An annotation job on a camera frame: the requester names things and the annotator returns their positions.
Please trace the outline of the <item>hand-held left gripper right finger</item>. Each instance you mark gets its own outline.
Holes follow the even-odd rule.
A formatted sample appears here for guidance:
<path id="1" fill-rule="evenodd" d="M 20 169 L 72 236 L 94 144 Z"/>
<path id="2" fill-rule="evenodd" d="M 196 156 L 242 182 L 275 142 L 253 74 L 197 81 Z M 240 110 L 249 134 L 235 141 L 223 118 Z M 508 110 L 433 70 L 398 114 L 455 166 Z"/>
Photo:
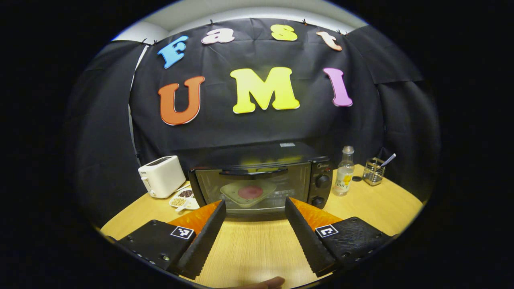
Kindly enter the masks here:
<path id="1" fill-rule="evenodd" d="M 291 197 L 285 216 L 317 277 L 353 268 L 396 238 L 356 216 L 338 218 Z"/>

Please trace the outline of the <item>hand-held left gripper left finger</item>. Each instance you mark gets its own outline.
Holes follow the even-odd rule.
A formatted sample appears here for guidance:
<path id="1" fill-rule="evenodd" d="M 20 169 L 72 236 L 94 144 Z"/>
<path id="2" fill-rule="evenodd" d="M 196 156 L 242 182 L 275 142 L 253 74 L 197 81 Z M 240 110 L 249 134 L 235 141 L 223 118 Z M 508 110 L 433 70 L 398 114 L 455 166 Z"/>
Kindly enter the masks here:
<path id="1" fill-rule="evenodd" d="M 226 218 L 218 200 L 170 222 L 150 220 L 117 246 L 171 274 L 195 279 L 202 271 Z"/>

